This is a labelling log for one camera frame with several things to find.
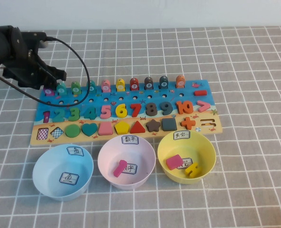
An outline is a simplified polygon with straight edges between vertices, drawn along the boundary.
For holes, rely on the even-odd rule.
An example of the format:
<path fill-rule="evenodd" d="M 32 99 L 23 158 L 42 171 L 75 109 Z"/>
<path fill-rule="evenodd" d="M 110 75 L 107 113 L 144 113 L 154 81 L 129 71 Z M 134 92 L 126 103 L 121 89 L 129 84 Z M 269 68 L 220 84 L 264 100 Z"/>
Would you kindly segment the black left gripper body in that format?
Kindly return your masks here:
<path fill-rule="evenodd" d="M 46 74 L 46 64 L 38 55 L 44 32 L 21 32 L 19 28 L 7 26 L 4 32 L 9 42 L 10 55 L 3 62 L 3 76 L 18 81 L 20 87 L 39 89 L 39 76 Z"/>

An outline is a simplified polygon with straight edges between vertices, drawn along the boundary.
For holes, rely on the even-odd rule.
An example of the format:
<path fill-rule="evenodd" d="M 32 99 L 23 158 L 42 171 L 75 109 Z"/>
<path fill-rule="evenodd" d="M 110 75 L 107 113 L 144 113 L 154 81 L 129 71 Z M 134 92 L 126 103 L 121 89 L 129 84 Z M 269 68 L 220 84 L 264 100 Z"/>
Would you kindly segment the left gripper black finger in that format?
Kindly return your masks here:
<path fill-rule="evenodd" d="M 51 90 L 56 90 L 58 86 L 58 80 L 60 80 L 57 76 L 47 76 L 47 75 L 40 75 L 39 76 L 39 87 L 45 87 Z"/>
<path fill-rule="evenodd" d="M 66 81 L 67 74 L 64 70 L 57 69 L 53 66 L 46 65 L 46 74 L 48 81 L 62 80 Z"/>

